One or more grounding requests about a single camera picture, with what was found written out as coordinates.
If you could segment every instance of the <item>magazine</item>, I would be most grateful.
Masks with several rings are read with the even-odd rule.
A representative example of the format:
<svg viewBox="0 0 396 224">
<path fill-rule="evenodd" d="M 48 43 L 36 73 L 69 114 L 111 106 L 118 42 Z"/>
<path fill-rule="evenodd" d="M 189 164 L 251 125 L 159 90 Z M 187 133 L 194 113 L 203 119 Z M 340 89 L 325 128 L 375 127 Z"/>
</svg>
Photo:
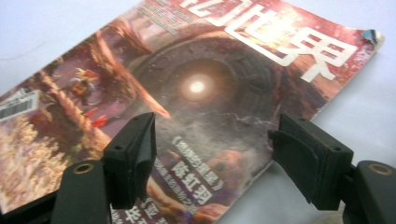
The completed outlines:
<svg viewBox="0 0 396 224">
<path fill-rule="evenodd" d="M 312 119 L 382 41 L 279 0 L 144 0 L 0 97 L 1 210 L 154 112 L 148 198 L 113 223 L 216 222 L 271 165 L 280 113 Z"/>
</svg>

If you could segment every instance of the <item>curled page corner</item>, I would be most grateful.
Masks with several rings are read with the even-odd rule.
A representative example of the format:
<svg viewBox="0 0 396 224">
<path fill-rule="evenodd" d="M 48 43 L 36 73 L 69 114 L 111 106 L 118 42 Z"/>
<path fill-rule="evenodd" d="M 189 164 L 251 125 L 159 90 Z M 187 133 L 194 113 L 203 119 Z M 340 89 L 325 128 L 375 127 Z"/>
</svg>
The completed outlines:
<svg viewBox="0 0 396 224">
<path fill-rule="evenodd" d="M 375 51 L 377 51 L 381 47 L 382 43 L 384 43 L 385 37 L 377 30 L 365 30 L 361 35 L 373 43 Z"/>
</svg>

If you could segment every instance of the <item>white background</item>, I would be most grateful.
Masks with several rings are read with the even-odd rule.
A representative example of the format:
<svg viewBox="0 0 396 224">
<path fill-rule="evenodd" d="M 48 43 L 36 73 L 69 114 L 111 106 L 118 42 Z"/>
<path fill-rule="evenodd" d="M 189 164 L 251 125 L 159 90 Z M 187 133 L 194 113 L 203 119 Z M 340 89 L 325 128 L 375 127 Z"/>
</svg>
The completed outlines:
<svg viewBox="0 0 396 224">
<path fill-rule="evenodd" d="M 0 0 L 0 95 L 137 2 Z M 330 21 L 373 28 L 385 36 L 379 52 L 314 122 L 355 151 L 354 164 L 375 160 L 395 167 L 396 4 L 391 0 L 288 2 Z M 307 224 L 328 214 L 307 204 L 275 164 L 219 223 Z"/>
</svg>

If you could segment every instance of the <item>brass screw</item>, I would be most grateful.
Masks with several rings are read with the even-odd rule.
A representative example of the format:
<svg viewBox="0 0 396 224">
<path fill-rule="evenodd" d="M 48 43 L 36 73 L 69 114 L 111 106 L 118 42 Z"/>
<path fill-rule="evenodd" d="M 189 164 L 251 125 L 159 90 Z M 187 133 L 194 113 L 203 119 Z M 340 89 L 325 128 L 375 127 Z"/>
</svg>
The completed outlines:
<svg viewBox="0 0 396 224">
<path fill-rule="evenodd" d="M 92 169 L 93 169 L 93 165 L 92 164 L 90 164 L 90 163 L 82 163 L 81 165 L 79 165 L 76 168 L 74 168 L 73 172 L 76 175 L 82 175 L 82 174 L 88 173 Z"/>
<path fill-rule="evenodd" d="M 370 170 L 373 172 L 379 174 L 379 175 L 392 175 L 393 172 L 386 166 L 377 164 L 377 163 L 372 163 L 369 165 Z"/>
</svg>

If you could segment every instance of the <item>clamp jaw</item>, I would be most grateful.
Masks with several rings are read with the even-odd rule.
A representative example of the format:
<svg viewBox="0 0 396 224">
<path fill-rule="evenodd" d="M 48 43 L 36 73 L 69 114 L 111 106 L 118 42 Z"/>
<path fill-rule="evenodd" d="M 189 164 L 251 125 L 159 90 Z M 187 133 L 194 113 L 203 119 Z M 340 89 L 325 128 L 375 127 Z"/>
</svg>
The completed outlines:
<svg viewBox="0 0 396 224">
<path fill-rule="evenodd" d="M 396 223 L 396 169 L 378 161 L 351 164 L 353 151 L 306 119 L 280 116 L 270 131 L 278 162 L 309 203 L 337 210 L 346 224 Z"/>
</svg>

